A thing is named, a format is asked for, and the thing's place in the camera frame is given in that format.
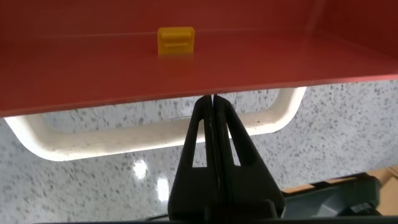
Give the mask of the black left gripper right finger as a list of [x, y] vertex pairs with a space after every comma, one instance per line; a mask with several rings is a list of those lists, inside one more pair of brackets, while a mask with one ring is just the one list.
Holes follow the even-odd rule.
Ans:
[[213, 98], [221, 204], [228, 218], [280, 218], [285, 200], [232, 104]]

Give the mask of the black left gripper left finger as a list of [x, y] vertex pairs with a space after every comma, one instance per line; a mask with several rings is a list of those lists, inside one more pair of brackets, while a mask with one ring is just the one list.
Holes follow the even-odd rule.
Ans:
[[[168, 202], [169, 218], [208, 218], [218, 202], [218, 178], [213, 142], [211, 96], [201, 97], [194, 106], [183, 151]], [[204, 123], [206, 167], [193, 167], [200, 121]]]

